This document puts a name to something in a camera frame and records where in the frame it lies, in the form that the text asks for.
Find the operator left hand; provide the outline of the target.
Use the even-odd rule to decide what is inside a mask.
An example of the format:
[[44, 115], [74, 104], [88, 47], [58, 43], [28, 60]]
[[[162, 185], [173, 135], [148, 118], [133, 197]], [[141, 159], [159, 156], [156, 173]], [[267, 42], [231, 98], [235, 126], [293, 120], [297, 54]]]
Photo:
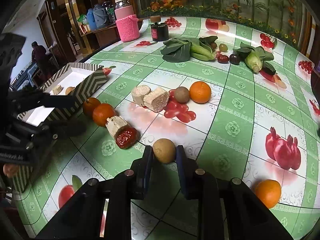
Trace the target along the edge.
[[12, 178], [14, 177], [18, 171], [19, 171], [20, 166], [16, 165], [16, 164], [9, 164], [6, 163], [3, 166], [3, 173], [8, 177], [8, 178]]

